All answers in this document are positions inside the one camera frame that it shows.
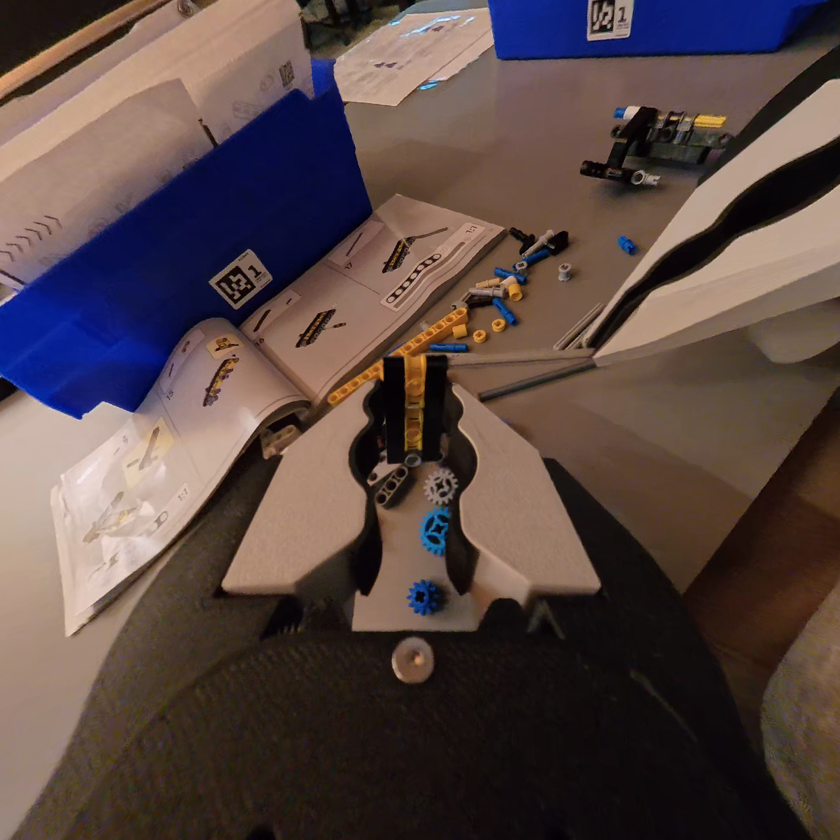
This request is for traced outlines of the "pile of small lego pins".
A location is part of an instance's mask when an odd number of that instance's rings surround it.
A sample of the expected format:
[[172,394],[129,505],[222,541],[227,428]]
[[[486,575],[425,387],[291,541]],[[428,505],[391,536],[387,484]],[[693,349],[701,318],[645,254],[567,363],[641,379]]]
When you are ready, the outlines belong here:
[[548,228],[540,235],[509,227],[507,235],[517,243],[517,259],[496,266],[491,276],[466,288],[449,307],[455,325],[440,337],[426,339],[427,352],[465,353],[468,345],[486,343],[491,334],[504,333],[520,323],[515,306],[529,284],[530,271],[558,257],[571,245],[566,229]]

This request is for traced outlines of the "chevron printed white paper bag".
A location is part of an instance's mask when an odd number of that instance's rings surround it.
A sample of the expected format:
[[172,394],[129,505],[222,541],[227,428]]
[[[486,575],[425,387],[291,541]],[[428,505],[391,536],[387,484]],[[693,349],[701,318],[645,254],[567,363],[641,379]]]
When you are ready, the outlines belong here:
[[2,285],[56,266],[212,149],[181,80],[132,95],[1,184]]

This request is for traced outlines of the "small white lego connector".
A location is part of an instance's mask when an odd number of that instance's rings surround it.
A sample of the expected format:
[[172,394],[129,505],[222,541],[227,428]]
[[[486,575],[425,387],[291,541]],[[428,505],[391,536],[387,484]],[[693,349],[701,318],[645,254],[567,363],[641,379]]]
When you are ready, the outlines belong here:
[[264,427],[259,432],[259,443],[263,458],[269,460],[281,457],[286,449],[295,443],[301,435],[300,428],[291,423],[278,429]]

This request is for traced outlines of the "black lego frame assembly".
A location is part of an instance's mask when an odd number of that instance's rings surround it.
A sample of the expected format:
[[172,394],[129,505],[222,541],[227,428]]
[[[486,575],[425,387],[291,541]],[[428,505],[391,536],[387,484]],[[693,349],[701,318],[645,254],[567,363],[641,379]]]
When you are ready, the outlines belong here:
[[713,151],[724,150],[732,139],[727,117],[680,111],[659,111],[631,105],[613,112],[612,148],[605,162],[583,161],[580,174],[591,179],[634,187],[656,186],[651,174],[628,159],[701,165]]

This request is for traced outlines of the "printed white paper sheet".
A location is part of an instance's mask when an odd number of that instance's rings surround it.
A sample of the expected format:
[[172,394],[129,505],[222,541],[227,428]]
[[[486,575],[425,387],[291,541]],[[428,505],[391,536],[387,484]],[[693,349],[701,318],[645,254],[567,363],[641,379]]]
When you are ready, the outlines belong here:
[[342,100],[394,107],[446,81],[494,45],[486,7],[407,14],[336,59]]

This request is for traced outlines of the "code printed white paper bag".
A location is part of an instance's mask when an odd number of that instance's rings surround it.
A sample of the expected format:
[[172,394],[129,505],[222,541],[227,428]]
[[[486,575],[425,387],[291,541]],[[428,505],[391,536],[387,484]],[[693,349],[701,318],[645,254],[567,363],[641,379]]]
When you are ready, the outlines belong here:
[[209,73],[192,84],[199,116],[215,145],[294,90],[314,99],[312,64],[298,2],[217,2],[206,53]]

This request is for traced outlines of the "blue plastic bin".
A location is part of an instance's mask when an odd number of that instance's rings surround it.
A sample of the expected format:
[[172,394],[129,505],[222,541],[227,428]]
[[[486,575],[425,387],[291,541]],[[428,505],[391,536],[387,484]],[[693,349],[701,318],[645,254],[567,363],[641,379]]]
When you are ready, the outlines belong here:
[[824,1],[489,1],[500,60],[772,53]]
[[199,322],[241,324],[372,214],[334,62],[2,305],[1,374],[133,412]]

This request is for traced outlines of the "large blue lego gear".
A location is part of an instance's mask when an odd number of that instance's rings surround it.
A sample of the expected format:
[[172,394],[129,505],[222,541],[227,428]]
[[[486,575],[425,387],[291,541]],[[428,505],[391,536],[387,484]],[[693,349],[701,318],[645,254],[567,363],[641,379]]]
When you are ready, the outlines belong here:
[[439,558],[445,556],[450,522],[449,507],[436,506],[422,516],[418,534],[426,551]]

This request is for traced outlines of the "lego instruction booklet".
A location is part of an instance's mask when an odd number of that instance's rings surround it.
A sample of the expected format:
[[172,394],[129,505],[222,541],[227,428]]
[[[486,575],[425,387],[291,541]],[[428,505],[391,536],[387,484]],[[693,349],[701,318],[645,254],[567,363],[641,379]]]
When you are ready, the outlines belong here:
[[262,429],[324,404],[504,237],[394,195],[241,325],[185,333],[140,407],[51,491],[65,635],[180,536]]

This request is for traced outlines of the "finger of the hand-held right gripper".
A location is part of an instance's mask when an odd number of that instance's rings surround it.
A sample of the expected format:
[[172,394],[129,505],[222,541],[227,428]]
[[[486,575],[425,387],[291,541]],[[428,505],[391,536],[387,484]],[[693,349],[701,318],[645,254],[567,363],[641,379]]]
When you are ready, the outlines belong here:
[[838,261],[834,189],[738,237],[688,277],[653,290],[594,354],[594,362],[639,359],[838,298]]
[[826,81],[699,185],[586,334],[599,350],[656,289],[738,237],[838,190],[837,81]]

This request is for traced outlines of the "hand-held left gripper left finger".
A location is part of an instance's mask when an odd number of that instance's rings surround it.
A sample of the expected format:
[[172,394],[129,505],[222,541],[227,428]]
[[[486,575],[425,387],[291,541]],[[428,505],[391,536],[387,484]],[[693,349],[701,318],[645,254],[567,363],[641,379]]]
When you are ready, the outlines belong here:
[[345,603],[369,595],[382,566],[382,536],[366,477],[378,459],[361,387],[281,457],[222,581],[229,595],[293,595]]

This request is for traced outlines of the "black yellow lego assembly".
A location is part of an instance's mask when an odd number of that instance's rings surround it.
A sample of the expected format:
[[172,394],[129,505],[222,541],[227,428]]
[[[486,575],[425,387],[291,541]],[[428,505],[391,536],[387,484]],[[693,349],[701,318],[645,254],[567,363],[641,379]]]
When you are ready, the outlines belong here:
[[383,359],[382,406],[389,463],[409,455],[442,458],[448,360],[438,353],[391,355]]

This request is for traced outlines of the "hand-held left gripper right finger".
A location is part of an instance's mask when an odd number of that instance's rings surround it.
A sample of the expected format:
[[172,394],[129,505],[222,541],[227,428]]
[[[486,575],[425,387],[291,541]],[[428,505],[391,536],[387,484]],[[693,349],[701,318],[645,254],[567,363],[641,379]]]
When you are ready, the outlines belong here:
[[476,457],[458,498],[477,551],[468,593],[485,613],[497,600],[529,607],[555,595],[595,595],[602,583],[539,451],[461,385],[457,432]]

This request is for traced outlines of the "beige framed monitor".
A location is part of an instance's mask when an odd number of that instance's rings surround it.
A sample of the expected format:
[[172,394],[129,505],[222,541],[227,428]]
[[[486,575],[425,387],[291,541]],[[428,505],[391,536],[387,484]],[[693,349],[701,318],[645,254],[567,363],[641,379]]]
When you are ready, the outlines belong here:
[[2,1],[1,97],[65,69],[166,1]]

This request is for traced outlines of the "long yellow lego beam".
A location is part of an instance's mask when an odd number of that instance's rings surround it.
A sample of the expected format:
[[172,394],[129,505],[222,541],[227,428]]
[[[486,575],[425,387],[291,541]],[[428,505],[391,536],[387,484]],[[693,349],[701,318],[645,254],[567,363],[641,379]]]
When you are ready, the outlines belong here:
[[[432,344],[442,343],[447,337],[454,334],[456,328],[465,326],[468,320],[469,310],[466,307],[457,308],[386,356],[388,358],[406,358],[423,354],[429,350]],[[384,359],[385,357],[382,357],[381,360],[333,391],[327,398],[328,406],[341,404],[367,382],[381,380],[384,374]]]

